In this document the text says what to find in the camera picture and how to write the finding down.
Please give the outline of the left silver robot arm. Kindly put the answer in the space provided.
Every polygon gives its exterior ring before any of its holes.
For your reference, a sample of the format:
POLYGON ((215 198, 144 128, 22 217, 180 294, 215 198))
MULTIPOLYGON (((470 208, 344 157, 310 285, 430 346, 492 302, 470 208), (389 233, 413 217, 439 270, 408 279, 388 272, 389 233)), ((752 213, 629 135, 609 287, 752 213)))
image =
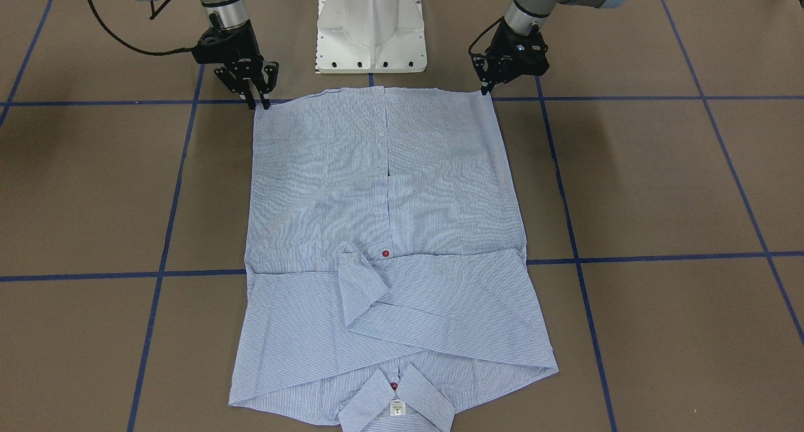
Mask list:
POLYGON ((540 77, 550 63, 543 27, 559 5, 614 9, 626 0, 511 0, 503 16, 470 44, 468 55, 481 83, 482 95, 522 75, 540 77))

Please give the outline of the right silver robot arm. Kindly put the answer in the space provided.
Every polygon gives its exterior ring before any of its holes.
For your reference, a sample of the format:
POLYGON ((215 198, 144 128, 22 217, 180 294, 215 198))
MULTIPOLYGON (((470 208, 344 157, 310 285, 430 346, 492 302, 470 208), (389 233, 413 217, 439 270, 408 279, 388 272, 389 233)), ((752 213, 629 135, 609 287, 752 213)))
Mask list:
MULTIPOLYGON (((136 0, 162 2, 153 8, 158 13, 171 0, 136 0)), ((250 20, 245 0, 198 0, 207 21, 207 29, 191 48, 163 51, 161 55, 192 54, 198 65, 215 65, 215 75, 224 87, 237 94, 251 111, 261 105, 271 106, 270 92, 278 81, 279 65, 264 59, 250 20)))

